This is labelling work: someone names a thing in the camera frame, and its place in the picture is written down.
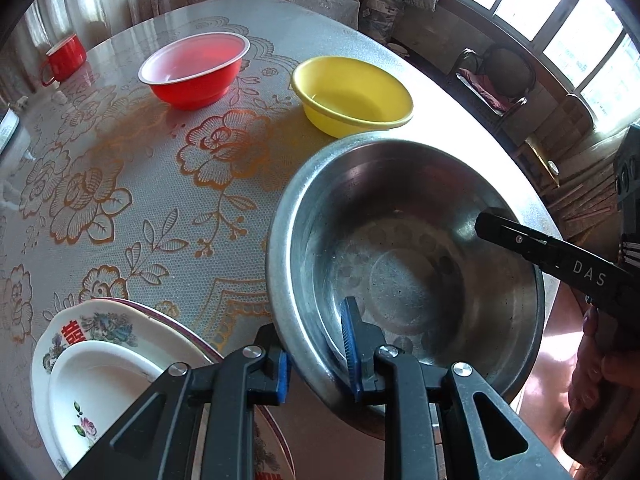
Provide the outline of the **right hand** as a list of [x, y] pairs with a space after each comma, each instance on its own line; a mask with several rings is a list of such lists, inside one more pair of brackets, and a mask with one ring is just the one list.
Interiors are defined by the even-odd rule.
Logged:
[[597, 478], [639, 477], [639, 326], [590, 308], [562, 448]]

